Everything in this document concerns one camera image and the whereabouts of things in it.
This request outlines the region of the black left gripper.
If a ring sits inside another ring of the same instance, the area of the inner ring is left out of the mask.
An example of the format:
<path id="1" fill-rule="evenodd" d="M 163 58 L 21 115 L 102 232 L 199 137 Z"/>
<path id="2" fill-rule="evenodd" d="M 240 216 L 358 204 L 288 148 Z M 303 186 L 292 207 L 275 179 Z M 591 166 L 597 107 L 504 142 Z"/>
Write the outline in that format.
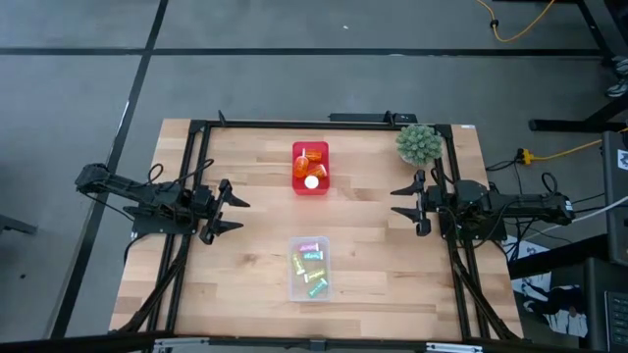
<path id="1" fill-rule="evenodd" d="M 199 220 L 206 220 L 198 236 L 206 245 L 211 245 L 214 239 L 224 232 L 243 227 L 241 223 L 222 220 L 222 206 L 225 202 L 234 207 L 249 207 L 247 202 L 234 196 L 232 190 L 230 182 L 224 178 L 219 184 L 218 195 L 215 195 L 208 185 L 200 185 L 195 193 L 196 217 Z"/>

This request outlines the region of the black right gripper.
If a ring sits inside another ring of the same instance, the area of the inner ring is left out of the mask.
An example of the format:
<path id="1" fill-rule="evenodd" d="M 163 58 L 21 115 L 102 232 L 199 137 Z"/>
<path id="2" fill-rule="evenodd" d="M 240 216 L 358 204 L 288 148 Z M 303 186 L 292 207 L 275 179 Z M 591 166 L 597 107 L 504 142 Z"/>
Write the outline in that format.
<path id="1" fill-rule="evenodd" d="M 441 188 L 437 185 L 425 187 L 426 174 L 419 170 L 414 182 L 406 187 L 391 192 L 391 195 L 417 195 L 416 208 L 391 207 L 391 210 L 408 218 L 416 224 L 418 236 L 426 236 L 432 231 L 428 213 L 438 213 L 444 204 Z"/>

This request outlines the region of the red plastic bin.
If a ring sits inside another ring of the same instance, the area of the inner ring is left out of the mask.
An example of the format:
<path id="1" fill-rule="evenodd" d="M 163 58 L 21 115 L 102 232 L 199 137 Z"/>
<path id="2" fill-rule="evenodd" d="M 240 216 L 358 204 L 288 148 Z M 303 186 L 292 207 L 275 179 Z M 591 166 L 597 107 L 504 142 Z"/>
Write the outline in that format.
<path id="1" fill-rule="evenodd" d="M 296 178 L 291 173 L 291 185 L 293 191 L 297 195 L 301 196 L 319 196 L 328 192 L 331 186 L 331 171 L 330 171 L 330 149 L 329 144 L 326 141 L 296 141 L 292 144 L 292 169 L 293 163 L 297 156 L 301 156 L 303 149 L 315 149 L 323 153 L 323 159 L 321 162 L 309 162 L 308 171 L 314 168 L 316 165 L 322 164 L 325 166 L 328 176 L 326 178 L 319 179 L 320 184 L 317 189 L 307 189 L 304 185 L 305 177 Z"/>

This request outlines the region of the clear plastic bin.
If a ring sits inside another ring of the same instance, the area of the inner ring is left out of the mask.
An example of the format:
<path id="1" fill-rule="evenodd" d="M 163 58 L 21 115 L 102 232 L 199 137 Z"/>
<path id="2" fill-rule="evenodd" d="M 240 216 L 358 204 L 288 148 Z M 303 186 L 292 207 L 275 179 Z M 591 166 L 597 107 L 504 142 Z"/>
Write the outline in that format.
<path id="1" fill-rule="evenodd" d="M 293 237 L 288 243 L 288 296 L 292 302 L 325 302 L 332 297 L 330 241 L 325 236 Z"/>

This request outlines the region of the green potted succulent plant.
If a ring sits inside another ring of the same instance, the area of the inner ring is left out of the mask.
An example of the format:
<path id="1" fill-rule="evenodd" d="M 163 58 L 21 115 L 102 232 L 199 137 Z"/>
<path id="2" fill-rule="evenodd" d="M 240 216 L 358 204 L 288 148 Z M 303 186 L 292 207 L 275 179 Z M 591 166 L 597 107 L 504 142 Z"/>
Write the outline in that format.
<path id="1" fill-rule="evenodd" d="M 423 166 L 443 155 L 443 138 L 431 126 L 405 126 L 395 139 L 400 158 L 413 166 Z"/>

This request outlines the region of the black desk edge bar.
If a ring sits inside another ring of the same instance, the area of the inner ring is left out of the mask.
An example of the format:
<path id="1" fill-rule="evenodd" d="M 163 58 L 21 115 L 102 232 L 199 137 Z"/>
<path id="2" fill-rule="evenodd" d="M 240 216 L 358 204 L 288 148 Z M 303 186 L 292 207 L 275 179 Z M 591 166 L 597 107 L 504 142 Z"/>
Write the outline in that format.
<path id="1" fill-rule="evenodd" d="M 511 279 L 519 279 L 542 275 L 554 269 L 580 264 L 589 258 L 608 259 L 606 234 L 515 260 L 508 265 L 509 276 Z"/>

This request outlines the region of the black and white printed paper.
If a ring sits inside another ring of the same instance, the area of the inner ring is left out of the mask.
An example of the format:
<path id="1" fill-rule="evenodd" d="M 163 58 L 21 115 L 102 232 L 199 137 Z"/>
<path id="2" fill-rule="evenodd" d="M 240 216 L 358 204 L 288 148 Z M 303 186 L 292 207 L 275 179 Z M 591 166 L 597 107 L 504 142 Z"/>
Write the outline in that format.
<path id="1" fill-rule="evenodd" d="M 578 284 L 551 285 L 551 273 L 513 279 L 524 309 L 552 331 L 584 338 L 589 333 L 584 294 Z"/>

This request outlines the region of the black computer case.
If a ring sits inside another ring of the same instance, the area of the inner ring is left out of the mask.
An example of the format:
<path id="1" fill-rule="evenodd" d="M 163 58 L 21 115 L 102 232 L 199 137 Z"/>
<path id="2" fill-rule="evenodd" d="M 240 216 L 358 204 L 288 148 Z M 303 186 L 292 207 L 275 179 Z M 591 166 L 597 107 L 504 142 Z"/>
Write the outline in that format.
<path id="1" fill-rule="evenodd" d="M 628 131 L 602 134 L 608 257 L 628 267 Z"/>

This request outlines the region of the black box with keypad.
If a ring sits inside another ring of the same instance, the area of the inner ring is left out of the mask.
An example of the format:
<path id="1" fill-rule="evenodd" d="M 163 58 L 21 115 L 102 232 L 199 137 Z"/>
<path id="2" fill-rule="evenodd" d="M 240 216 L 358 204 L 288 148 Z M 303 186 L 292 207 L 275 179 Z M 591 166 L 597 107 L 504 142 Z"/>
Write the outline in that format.
<path id="1" fill-rule="evenodd" d="M 628 268 L 589 258 L 584 265 L 587 346 L 628 353 Z"/>

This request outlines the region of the grey metal leg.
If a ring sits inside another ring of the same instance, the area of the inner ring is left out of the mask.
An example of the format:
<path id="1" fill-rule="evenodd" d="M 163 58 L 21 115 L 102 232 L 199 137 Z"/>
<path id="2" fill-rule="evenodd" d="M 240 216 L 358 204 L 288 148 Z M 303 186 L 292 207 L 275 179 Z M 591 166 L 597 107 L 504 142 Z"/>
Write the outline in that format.
<path id="1" fill-rule="evenodd" d="M 36 234 L 37 227 L 4 215 L 0 215 L 0 234 L 5 230 L 14 230 L 24 234 Z"/>

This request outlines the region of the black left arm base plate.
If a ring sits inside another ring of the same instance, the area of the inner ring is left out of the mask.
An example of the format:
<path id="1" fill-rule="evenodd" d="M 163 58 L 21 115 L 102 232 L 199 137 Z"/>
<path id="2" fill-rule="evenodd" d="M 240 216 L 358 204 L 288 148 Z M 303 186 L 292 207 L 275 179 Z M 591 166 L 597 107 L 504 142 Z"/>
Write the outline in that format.
<path id="1" fill-rule="evenodd" d="M 199 222 L 189 208 L 179 203 L 139 203 L 137 206 L 125 207 L 124 210 L 132 216 L 132 230 L 138 234 L 194 234 Z"/>

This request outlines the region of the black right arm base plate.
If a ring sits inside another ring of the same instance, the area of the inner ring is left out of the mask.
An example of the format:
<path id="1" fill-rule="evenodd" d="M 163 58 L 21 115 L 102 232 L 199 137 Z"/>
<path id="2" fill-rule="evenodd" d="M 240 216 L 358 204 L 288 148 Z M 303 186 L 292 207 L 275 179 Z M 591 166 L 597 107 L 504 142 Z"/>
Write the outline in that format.
<path id="1" fill-rule="evenodd" d="M 498 229 L 502 226 L 501 219 L 505 213 L 505 207 L 487 209 L 480 204 L 463 204 L 460 208 L 441 206 L 437 212 L 442 216 L 445 229 L 443 236 L 452 236 L 455 240 L 488 241 L 498 238 Z"/>

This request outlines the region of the black aluminium table frame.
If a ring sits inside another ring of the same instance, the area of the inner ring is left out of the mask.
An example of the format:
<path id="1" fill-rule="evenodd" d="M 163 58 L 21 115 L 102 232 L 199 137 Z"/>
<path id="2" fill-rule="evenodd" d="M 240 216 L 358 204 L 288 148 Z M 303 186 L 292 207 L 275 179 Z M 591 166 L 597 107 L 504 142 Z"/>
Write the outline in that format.
<path id="1" fill-rule="evenodd" d="M 248 208 L 225 208 L 243 224 L 211 245 L 192 239 L 179 291 L 168 291 L 159 328 L 183 336 L 458 341 L 484 335 L 472 303 L 456 301 L 458 280 L 438 230 L 416 235 L 391 210 L 410 197 L 391 195 L 413 176 L 394 146 L 394 127 L 370 123 L 188 120 L 161 125 L 152 159 L 164 178 L 183 160 L 214 161 L 203 182 L 228 179 Z M 331 186 L 319 196 L 291 185 L 292 144 L 326 141 Z M 331 250 L 332 297 L 292 302 L 288 243 L 325 236 Z"/>

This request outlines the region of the black overhead frame beam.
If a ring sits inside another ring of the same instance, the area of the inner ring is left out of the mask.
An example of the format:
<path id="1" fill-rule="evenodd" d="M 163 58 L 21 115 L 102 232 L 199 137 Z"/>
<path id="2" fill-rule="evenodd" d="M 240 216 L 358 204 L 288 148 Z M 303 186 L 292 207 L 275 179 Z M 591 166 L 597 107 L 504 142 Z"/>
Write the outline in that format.
<path id="1" fill-rule="evenodd" d="M 130 353 L 149 349 L 175 348 L 183 345 L 279 347 L 323 352 L 332 349 L 390 349 L 418 353 L 607 353 L 606 351 L 537 344 L 526 340 L 470 338 L 460 342 L 264 338 L 235 336 L 177 336 L 168 331 L 113 332 L 102 335 L 48 338 L 0 343 L 0 353 Z"/>

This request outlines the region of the black desk frame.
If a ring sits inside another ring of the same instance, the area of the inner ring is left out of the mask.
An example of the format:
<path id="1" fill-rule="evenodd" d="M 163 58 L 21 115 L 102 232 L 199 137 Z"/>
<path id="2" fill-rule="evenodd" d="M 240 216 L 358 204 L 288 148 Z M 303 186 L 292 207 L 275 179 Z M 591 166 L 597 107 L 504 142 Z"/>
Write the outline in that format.
<path id="1" fill-rule="evenodd" d="M 612 24 L 619 32 L 624 44 L 628 47 L 628 0 L 600 0 L 612 19 Z M 585 0 L 575 0 L 590 33 L 602 53 L 601 64 L 612 68 L 611 58 L 615 53 L 606 43 L 601 30 L 585 3 Z M 611 101 L 582 121 L 567 120 L 530 120 L 529 128 L 532 131 L 552 132 L 580 132 L 600 133 L 607 130 L 620 131 L 628 127 L 628 118 L 625 123 L 613 123 L 611 120 L 617 115 L 628 111 L 628 92 Z"/>

